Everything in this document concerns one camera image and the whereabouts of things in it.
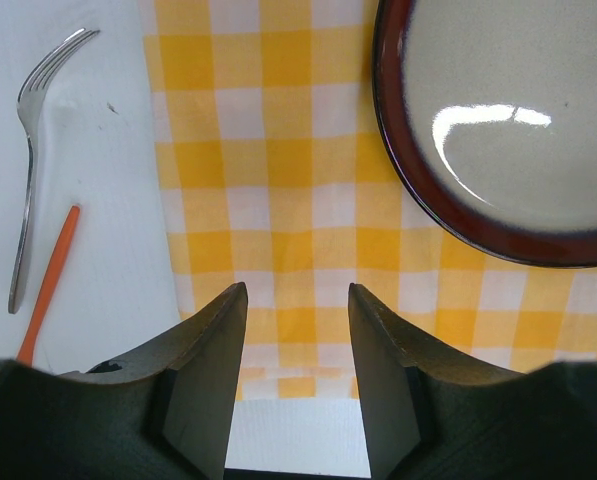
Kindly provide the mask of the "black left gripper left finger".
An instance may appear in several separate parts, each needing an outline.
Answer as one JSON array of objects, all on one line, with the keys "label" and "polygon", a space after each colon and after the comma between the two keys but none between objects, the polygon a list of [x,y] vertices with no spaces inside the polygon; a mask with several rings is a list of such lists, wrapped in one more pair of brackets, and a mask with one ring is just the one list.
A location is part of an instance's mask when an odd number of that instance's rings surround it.
[{"label": "black left gripper left finger", "polygon": [[87,372],[0,360],[0,479],[221,478],[247,307],[233,284]]}]

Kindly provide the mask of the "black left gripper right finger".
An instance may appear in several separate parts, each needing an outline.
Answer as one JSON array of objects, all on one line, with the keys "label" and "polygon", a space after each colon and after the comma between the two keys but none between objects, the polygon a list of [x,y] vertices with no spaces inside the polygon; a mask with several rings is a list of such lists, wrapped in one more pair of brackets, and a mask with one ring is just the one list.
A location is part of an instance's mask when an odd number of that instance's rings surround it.
[{"label": "black left gripper right finger", "polygon": [[348,313],[373,478],[597,479],[597,361],[501,368],[360,284]]}]

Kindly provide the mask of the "yellow white checkered cloth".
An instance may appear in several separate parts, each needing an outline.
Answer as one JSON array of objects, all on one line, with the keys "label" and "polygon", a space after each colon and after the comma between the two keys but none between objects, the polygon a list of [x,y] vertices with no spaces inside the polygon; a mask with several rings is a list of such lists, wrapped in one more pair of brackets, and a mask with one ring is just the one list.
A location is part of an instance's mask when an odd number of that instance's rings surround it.
[{"label": "yellow white checkered cloth", "polygon": [[373,1],[143,1],[182,317],[248,290],[242,400],[357,393],[348,288],[479,359],[597,359],[597,269],[479,252],[404,190],[370,86]]}]

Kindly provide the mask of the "red rimmed cream plate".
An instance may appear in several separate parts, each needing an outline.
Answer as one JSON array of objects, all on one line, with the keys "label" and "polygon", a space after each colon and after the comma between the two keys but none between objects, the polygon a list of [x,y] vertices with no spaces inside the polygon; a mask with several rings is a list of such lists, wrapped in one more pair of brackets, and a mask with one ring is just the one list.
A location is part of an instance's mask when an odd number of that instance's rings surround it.
[{"label": "red rimmed cream plate", "polygon": [[597,267],[597,1],[382,1],[372,89],[398,176],[445,230]]}]

